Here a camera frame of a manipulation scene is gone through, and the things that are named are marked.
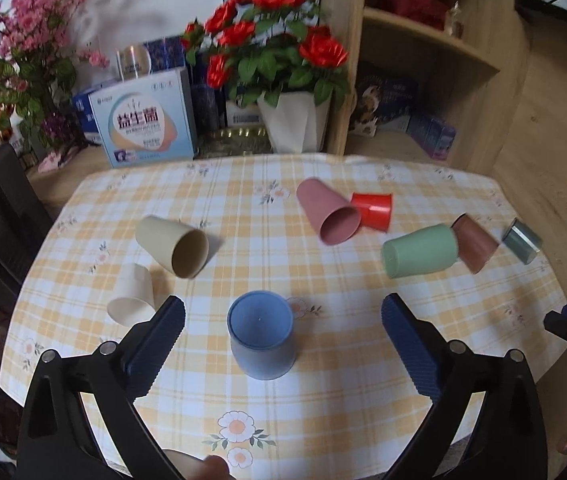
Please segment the person left hand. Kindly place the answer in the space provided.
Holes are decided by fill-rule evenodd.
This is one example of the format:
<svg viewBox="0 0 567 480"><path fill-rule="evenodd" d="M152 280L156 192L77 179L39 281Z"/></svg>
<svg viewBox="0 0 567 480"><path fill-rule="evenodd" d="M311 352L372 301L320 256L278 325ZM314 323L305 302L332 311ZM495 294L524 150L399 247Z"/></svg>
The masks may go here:
<svg viewBox="0 0 567 480"><path fill-rule="evenodd" d="M233 480L227 462L217 455L200 460L174 450L165 450L164 454L186 480Z"/></svg>

